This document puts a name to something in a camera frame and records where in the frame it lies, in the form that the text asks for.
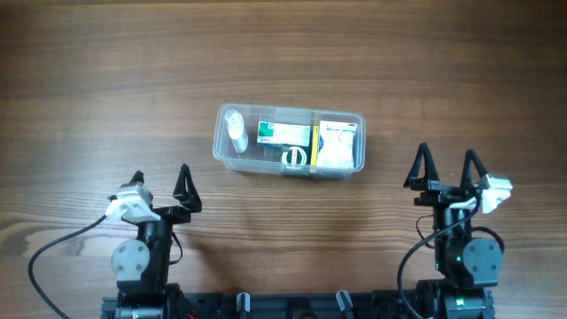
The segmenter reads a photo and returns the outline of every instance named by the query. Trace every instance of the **wood grain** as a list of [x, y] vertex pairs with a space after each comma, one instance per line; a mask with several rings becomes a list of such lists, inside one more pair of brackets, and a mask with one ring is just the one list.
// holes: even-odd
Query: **wood grain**
[[[172, 203], [183, 162], [204, 201], [176, 227], [185, 255], [170, 280], [184, 291], [393, 289], [428, 213], [401, 188], [427, 141], [446, 183], [475, 148], [515, 184], [475, 220], [507, 242], [498, 317], [564, 318], [564, 14], [487, 1], [0, 7], [0, 317], [55, 317], [27, 279], [31, 254], [95, 221], [137, 169]], [[228, 171], [211, 152], [227, 102], [362, 113], [366, 166], [346, 181]], [[135, 234], [103, 222], [47, 251], [38, 281], [73, 318], [98, 317], [116, 293], [112, 251]], [[412, 258], [408, 287], [438, 276], [432, 260]]]

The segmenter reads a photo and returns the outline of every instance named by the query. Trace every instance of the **white bottle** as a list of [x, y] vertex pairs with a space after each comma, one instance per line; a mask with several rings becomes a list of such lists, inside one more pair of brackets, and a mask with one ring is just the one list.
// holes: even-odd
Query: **white bottle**
[[236, 110], [228, 110], [224, 114], [224, 119], [227, 122], [234, 149], [237, 150], [237, 153], [246, 151], [246, 147], [248, 147], [248, 135], [246, 134], [245, 122], [242, 119], [242, 115]]

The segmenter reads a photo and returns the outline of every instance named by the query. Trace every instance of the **cable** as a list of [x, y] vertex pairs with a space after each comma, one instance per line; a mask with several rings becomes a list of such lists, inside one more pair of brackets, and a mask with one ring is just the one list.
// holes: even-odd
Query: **cable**
[[488, 227], [484, 227], [484, 226], [477, 226], [477, 227], [473, 227], [471, 231], [482, 231], [494, 237], [496, 242], [498, 242], [498, 246], [500, 247], [500, 250], [502, 250], [502, 254], [504, 254], [504, 248], [506, 248], [504, 245], [504, 240], [502, 239], [502, 237], [498, 236], [498, 234], [494, 230], [491, 230]]
[[415, 317], [416, 319], [423, 319], [423, 317], [421, 317], [421, 316], [417, 313], [417, 311], [416, 311], [413, 307], [411, 307], [411, 305], [410, 305], [409, 302], [408, 302], [408, 299], [406, 298], [406, 294], [405, 294], [404, 291], [403, 291], [402, 283], [401, 283], [401, 278], [402, 278], [402, 275], [403, 275], [403, 272], [404, 272], [404, 267], [406, 266], [406, 263], [408, 262], [409, 257], [411, 257], [411, 255], [412, 255], [413, 253], [415, 253], [421, 246], [423, 246], [423, 245], [429, 243], [432, 239], [434, 239], [434, 238], [436, 238], [436, 237], [439, 237], [439, 236], [441, 236], [441, 235], [446, 234], [449, 230], [452, 230], [453, 228], [455, 228], [455, 227], [457, 227], [457, 226], [463, 224], [464, 222], [470, 221], [470, 219], [478, 212], [478, 208], [480, 207], [480, 199], [481, 199], [481, 198], [480, 198], [480, 195], [479, 195], [479, 194], [475, 195], [475, 198], [477, 199], [477, 204], [476, 204], [475, 207], [472, 209], [472, 211], [470, 211], [470, 214], [469, 214], [467, 217], [461, 219], [461, 220], [458, 221], [458, 222], [455, 222], [455, 223], [452, 224], [451, 226], [449, 226], [449, 227], [447, 227], [447, 228], [445, 228], [445, 229], [443, 229], [443, 230], [441, 230], [441, 231], [432, 233], [431, 235], [429, 235], [428, 237], [426, 237], [424, 240], [422, 240], [422, 241], [420, 241], [419, 243], [415, 244], [415, 245], [406, 253], [406, 255], [404, 256], [404, 258], [401, 260], [400, 266], [398, 267], [398, 278], [397, 278], [397, 279], [398, 279], [398, 280], [397, 280], [397, 281], [398, 281], [398, 293], [400, 294], [401, 301], [403, 302], [403, 304], [408, 308], [409, 312], [411, 312], [411, 314], [414, 315], [414, 317]]
[[169, 266], [171, 265], [175, 265], [177, 262], [181, 261], [181, 258], [183, 258], [183, 248], [181, 247], [181, 244], [179, 243], [179, 239], [177, 238], [177, 235], [175, 234], [175, 232], [171, 232], [173, 234], [175, 243], [179, 246], [179, 250], [181, 251], [181, 256], [179, 256], [179, 259], [177, 261], [170, 261], [169, 262]]
[[106, 215], [103, 215], [102, 217], [100, 217], [100, 219], [98, 219], [98, 221], [93, 222], [92, 224], [90, 224], [89, 226], [83, 228], [82, 230], [77, 230], [72, 234], [69, 235], [65, 235], [59, 239], [55, 239], [52, 242], [48, 243], [47, 245], [43, 246], [42, 248], [40, 248], [37, 252], [34, 253], [34, 255], [32, 256], [32, 259], [29, 261], [29, 264], [27, 265], [27, 274], [29, 275], [29, 280], [31, 280], [32, 285], [34, 286], [34, 288], [37, 290], [37, 293], [39, 293], [40, 297], [42, 297], [43, 301], [45, 301], [45, 303], [48, 304], [49, 307], [51, 307], [51, 309], [53, 309], [53, 311], [55, 311], [56, 314], [58, 314], [61, 318], [64, 319], [70, 319], [70, 317], [68, 315], [65, 315], [63, 313], [63, 311], [61, 311], [57, 306], [55, 306], [55, 304], [53, 302], [51, 302], [51, 300], [49, 298], [47, 298], [47, 295], [45, 294], [45, 292], [43, 292], [42, 288], [39, 286], [39, 284], [37, 283], [37, 281], [35, 280], [35, 276], [34, 276], [34, 262], [37, 259], [37, 257], [39, 257], [39, 255], [41, 253], [43, 253], [44, 251], [48, 250], [50, 247], [59, 244], [60, 242], [66, 241], [69, 238], [75, 237], [77, 235], [81, 235], [83, 232], [86, 232], [88, 230], [92, 230], [93, 228], [95, 228], [99, 223], [103, 222], [103, 220], [106, 218]]
[[[425, 217], [433, 217], [433, 214], [421, 216], [421, 217], [419, 217], [419, 218], [417, 219], [417, 221], [416, 221], [416, 230], [417, 230], [417, 233], [419, 234], [419, 237], [420, 237], [422, 240], [424, 240], [425, 238], [423, 237], [421, 230], [419, 230], [419, 221], [421, 221], [422, 218], [425, 218]], [[430, 248], [430, 249], [435, 249], [435, 247], [432, 246], [432, 245], [430, 245], [429, 243], [425, 243], [425, 246], [426, 246], [427, 248]]]

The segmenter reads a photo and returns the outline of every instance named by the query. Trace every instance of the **clear plastic bin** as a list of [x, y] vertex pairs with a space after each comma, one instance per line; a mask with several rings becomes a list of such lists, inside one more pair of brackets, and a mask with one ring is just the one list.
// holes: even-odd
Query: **clear plastic bin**
[[[235, 110], [240, 113], [242, 119], [240, 119], [239, 116], [236, 118], [230, 117], [234, 114], [233, 112], [229, 113], [229, 118], [226, 119], [225, 115], [227, 115], [227, 112], [230, 110]], [[236, 120], [236, 122], [242, 121], [244, 123], [245, 135], [243, 133], [243, 136], [240, 139], [238, 139], [239, 133], [235, 133], [234, 127], [236, 127], [237, 130], [241, 127], [238, 123], [235, 124], [234, 120]], [[289, 134], [289, 136], [285, 136], [285, 138], [286, 140], [296, 142], [291, 142], [294, 144], [286, 144], [284, 142], [284, 144], [271, 144], [269, 146], [266, 146], [265, 144], [258, 144], [259, 126], [261, 121], [267, 123], [296, 125], [297, 127], [278, 126], [279, 128], [285, 129], [284, 132], [287, 132], [287, 129], [291, 128], [291, 131], [294, 134]], [[342, 167], [333, 167], [334, 164], [328, 164], [330, 163], [329, 161], [321, 162], [321, 160], [324, 160], [322, 157], [318, 159], [319, 161], [313, 158], [313, 151], [321, 154], [322, 148], [325, 147], [325, 145], [322, 145], [324, 144], [323, 140], [320, 140], [320, 143], [315, 141], [314, 135], [316, 135], [318, 130], [322, 129], [320, 124], [324, 127], [328, 127], [329, 125], [340, 125], [339, 123], [350, 123], [352, 130], [354, 130], [353, 127], [355, 124], [356, 130], [353, 136], [352, 145], [349, 143], [352, 132], [346, 131], [346, 133], [348, 133], [348, 138], [341, 139], [343, 137], [342, 134], [339, 135], [337, 130], [334, 130], [334, 133], [329, 133], [335, 135], [333, 135], [333, 139], [328, 138], [326, 143], [328, 148], [325, 149], [325, 151], [336, 152], [336, 150], [341, 147], [341, 151], [344, 151], [349, 150], [349, 147], [352, 146], [352, 164], [347, 165], [345, 164], [346, 161], [342, 161], [340, 162], [340, 164], [343, 165]], [[310, 127], [309, 133], [306, 133], [303, 129], [305, 126]], [[298, 140], [305, 141], [303, 136], [296, 136], [298, 132], [309, 134], [309, 145], [307, 147], [304, 145], [297, 146], [297, 143], [299, 143], [297, 142]], [[337, 147], [333, 150], [329, 145], [336, 145]], [[222, 163], [224, 163], [224, 165], [229, 169], [246, 172], [347, 178], [353, 172], [358, 172], [362, 169], [362, 167], [364, 167], [365, 151], [366, 121], [364, 120], [364, 117], [358, 113], [300, 109], [282, 106], [225, 104], [221, 106], [221, 109], [219, 110], [216, 121], [216, 129], [214, 131], [213, 156], [217, 160], [222, 161]], [[345, 155], [347, 152], [338, 153], [339, 155]], [[305, 155], [307, 156], [307, 162], [304, 165], [301, 165], [301, 158], [305, 157]]]

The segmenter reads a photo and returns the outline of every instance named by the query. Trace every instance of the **yellow strip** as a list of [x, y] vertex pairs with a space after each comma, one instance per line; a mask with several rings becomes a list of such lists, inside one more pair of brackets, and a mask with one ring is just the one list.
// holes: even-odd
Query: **yellow strip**
[[319, 151], [319, 126], [313, 126], [313, 142], [311, 146], [311, 173], [317, 171], [317, 151]]

